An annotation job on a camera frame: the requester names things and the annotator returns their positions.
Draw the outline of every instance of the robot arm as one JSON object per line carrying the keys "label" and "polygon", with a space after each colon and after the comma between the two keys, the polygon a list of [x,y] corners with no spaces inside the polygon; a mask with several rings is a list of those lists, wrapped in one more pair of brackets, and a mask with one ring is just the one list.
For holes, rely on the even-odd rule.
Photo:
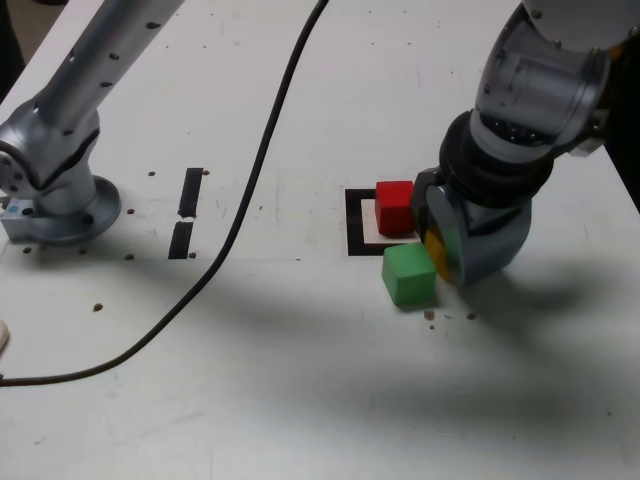
{"label": "robot arm", "polygon": [[97,107],[182,0],[106,0],[48,85],[0,126],[2,223],[13,242],[71,244],[120,213],[116,187],[89,169]]}
{"label": "robot arm", "polygon": [[[88,165],[96,109],[181,3],[105,0],[49,84],[0,126],[0,188],[12,197],[2,223],[12,241],[81,242],[116,220],[117,189]],[[439,232],[456,284],[511,262],[554,159],[602,134],[610,49],[638,26],[636,0],[524,0],[513,14],[476,108],[451,125],[440,167],[416,181],[420,233]]]}
{"label": "robot arm", "polygon": [[517,8],[489,56],[476,108],[452,123],[440,167],[416,181],[416,223],[423,238],[436,232],[442,243],[445,278],[468,285],[508,265],[554,160],[602,144],[610,49],[636,35],[635,25],[640,2],[525,0]]}

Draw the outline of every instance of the black electrical cord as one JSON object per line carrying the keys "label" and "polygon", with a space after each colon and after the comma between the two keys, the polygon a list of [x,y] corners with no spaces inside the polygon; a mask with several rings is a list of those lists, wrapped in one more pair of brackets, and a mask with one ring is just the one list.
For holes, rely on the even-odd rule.
{"label": "black electrical cord", "polygon": [[129,350],[117,356],[113,360],[109,360],[106,363],[88,368],[86,370],[67,373],[64,375],[51,375],[47,377],[3,378],[0,380],[0,387],[24,387],[28,385],[51,385],[53,383],[71,382],[73,380],[80,380],[81,378],[98,375],[99,373],[106,372],[107,370],[121,365],[122,363],[133,357],[140,350],[142,350],[145,346],[147,346],[149,342],[151,342],[151,340],[153,340],[156,335],[158,335],[164,329],[164,327],[169,325],[169,323],[184,309],[184,307],[186,307],[189,302],[191,302],[191,300],[193,300],[196,295],[198,295],[202,291],[202,289],[209,283],[209,281],[215,276],[215,274],[218,273],[218,270],[220,270],[220,267],[226,260],[227,255],[229,255],[231,247],[233,247],[238,233],[240,232],[240,228],[242,227],[242,222],[244,221],[247,209],[249,208],[249,203],[251,203],[251,197],[253,196],[253,192],[256,189],[256,184],[258,183],[258,178],[260,177],[260,170],[262,169],[265,157],[267,156],[267,150],[269,149],[271,137],[273,136],[273,132],[276,129],[278,117],[280,116],[280,112],[282,111],[284,100],[287,97],[287,92],[289,90],[289,86],[291,85],[293,74],[296,71],[298,61],[302,56],[304,46],[309,39],[309,35],[311,35],[313,27],[320,18],[320,15],[322,14],[324,8],[327,6],[327,3],[329,3],[329,0],[318,0],[318,3],[311,12],[307,23],[305,24],[302,32],[300,33],[300,36],[298,37],[298,41],[296,42],[293,52],[291,53],[291,58],[289,59],[289,63],[287,64],[287,68],[280,83],[278,95],[276,96],[273,108],[271,109],[271,114],[269,115],[267,126],[265,127],[264,133],[262,135],[262,140],[260,141],[260,146],[258,147],[258,153],[256,154],[256,159],[253,164],[253,168],[251,169],[251,174],[249,175],[247,186],[245,188],[244,194],[242,195],[242,200],[240,200],[240,205],[238,206],[238,212],[233,219],[233,224],[229,229],[227,238],[224,241],[224,245],[222,245],[218,256],[213,261],[213,264],[209,267],[209,269],[204,273],[204,275],[202,275],[200,280],[198,280],[196,284],[191,287],[191,290],[189,290],[185,294],[185,296],[182,297],[178,301],[178,303],[176,303],[175,306],[171,310],[169,310],[169,312],[162,318],[162,320],[160,320],[144,337],[138,340],[138,342]]}

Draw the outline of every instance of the cube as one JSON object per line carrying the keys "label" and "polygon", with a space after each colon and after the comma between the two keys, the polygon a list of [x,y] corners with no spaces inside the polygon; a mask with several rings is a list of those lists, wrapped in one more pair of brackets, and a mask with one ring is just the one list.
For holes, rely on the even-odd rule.
{"label": "cube", "polygon": [[412,305],[433,297],[436,267],[423,243],[406,243],[384,251],[382,280],[397,306]]}
{"label": "cube", "polygon": [[453,283],[449,273],[447,250],[438,227],[433,227],[427,230],[424,239],[424,246],[427,249],[427,254],[431,257],[431,261],[436,266],[438,274],[447,283]]}
{"label": "cube", "polygon": [[376,220],[381,235],[393,237],[413,232],[412,193],[413,182],[376,184]]}

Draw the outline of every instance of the table surface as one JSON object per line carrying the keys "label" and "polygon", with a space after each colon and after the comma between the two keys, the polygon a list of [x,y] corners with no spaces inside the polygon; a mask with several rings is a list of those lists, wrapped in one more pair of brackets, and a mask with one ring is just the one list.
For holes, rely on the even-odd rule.
{"label": "table surface", "polygon": [[[0,120],[100,3],[69,3]],[[85,255],[2,233],[7,377],[111,359],[203,273],[313,5],[189,0],[160,32],[100,107],[91,159],[136,213]],[[220,274],[119,368],[0,389],[0,476],[637,479],[640,222],[604,149],[557,162],[517,259],[462,293],[439,284],[433,322],[393,307],[379,257],[346,256],[344,189],[436,165],[515,6],[333,0]],[[189,167],[211,172],[197,258],[169,261]]]}

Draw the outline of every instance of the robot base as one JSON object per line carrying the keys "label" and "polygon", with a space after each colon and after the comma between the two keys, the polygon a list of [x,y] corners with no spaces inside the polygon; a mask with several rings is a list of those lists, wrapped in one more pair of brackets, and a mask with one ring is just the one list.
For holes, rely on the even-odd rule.
{"label": "robot base", "polygon": [[120,215],[118,189],[110,181],[94,176],[96,196],[84,209],[67,215],[39,212],[32,200],[12,199],[2,215],[13,243],[73,245],[97,237]]}

